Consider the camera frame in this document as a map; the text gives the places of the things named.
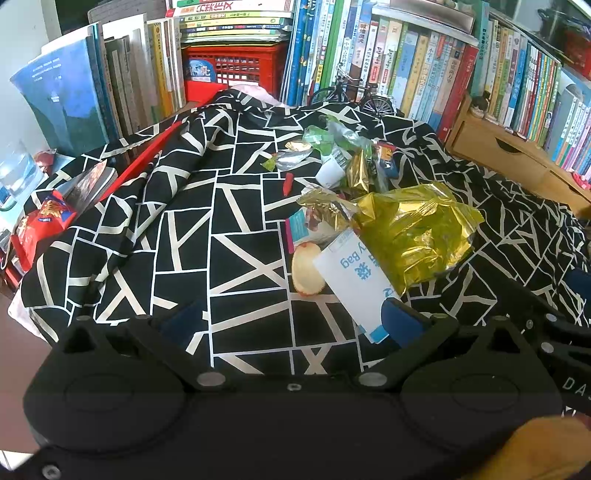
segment wooden drawer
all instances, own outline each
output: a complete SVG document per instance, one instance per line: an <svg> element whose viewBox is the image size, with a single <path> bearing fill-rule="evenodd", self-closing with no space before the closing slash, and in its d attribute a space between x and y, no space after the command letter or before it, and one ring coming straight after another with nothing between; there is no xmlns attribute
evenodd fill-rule
<svg viewBox="0 0 591 480"><path fill-rule="evenodd" d="M463 123L451 147L452 154L494 170L534 192L547 169L479 123Z"/></svg>
<svg viewBox="0 0 591 480"><path fill-rule="evenodd" d="M553 171L546 172L534 193L556 202L567 203L579 218L591 218L591 203Z"/></svg>

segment bicycle wheel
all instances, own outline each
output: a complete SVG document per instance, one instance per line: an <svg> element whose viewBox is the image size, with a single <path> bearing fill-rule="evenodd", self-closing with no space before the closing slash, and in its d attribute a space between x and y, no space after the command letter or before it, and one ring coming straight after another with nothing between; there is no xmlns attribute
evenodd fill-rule
<svg viewBox="0 0 591 480"><path fill-rule="evenodd" d="M388 115L395 113L392 102L384 97L370 95L359 105L362 112L371 113L375 116Z"/></svg>
<svg viewBox="0 0 591 480"><path fill-rule="evenodd" d="M321 88L314 95L312 95L308 105L322 102L343 102L344 100L341 98L341 92L342 90L339 91L335 87Z"/></svg>

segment black and white patterned fabric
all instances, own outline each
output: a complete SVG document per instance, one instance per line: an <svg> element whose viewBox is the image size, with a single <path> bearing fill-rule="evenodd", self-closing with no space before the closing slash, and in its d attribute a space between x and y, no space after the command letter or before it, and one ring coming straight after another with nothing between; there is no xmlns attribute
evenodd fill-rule
<svg viewBox="0 0 591 480"><path fill-rule="evenodd" d="M501 275L589 326L583 300L564 282L574 267L587 271L584 233L566 205L450 157L422 122L377 119L334 103L269 107L227 90L204 108L83 155L33 195L28 209L91 163L184 122L138 178L82 215L25 276L22 299L47 339L56 341L81 314L116 325L191 305L177 343L204 367L225 372L358 372L396 349L390 339L371 345L360 335L328 287L301 297L291 282L284 221L299 208L296 200L314 182L320 160L314 154L293 171L288 197L285 173L269 173L261 163L307 126L320 125L322 114L396 145L395 187L443 182L486 219L467 258L411 287L402 298L407 304L482 325L512 295L498 281Z"/></svg>

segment snack wrapper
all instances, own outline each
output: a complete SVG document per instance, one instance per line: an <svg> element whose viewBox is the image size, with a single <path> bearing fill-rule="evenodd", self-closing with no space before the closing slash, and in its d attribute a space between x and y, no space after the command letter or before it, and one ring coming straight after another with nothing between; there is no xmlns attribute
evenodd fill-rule
<svg viewBox="0 0 591 480"><path fill-rule="evenodd" d="M355 153L347 166L347 184L357 196L369 193L369 174L363 150Z"/></svg>
<svg viewBox="0 0 591 480"><path fill-rule="evenodd" d="M453 268L470 250L482 214L443 183L370 193L356 200L361 240L402 295Z"/></svg>

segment red snack bag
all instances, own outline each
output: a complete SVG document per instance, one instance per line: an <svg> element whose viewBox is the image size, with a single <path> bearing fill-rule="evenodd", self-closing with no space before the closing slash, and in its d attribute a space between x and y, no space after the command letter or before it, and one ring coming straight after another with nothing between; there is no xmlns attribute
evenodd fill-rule
<svg viewBox="0 0 591 480"><path fill-rule="evenodd" d="M29 213L20 221L10 240L25 272L31 269L35 259L41 256L55 237L70 226L75 216L61 194L54 190L39 210Z"/></svg>

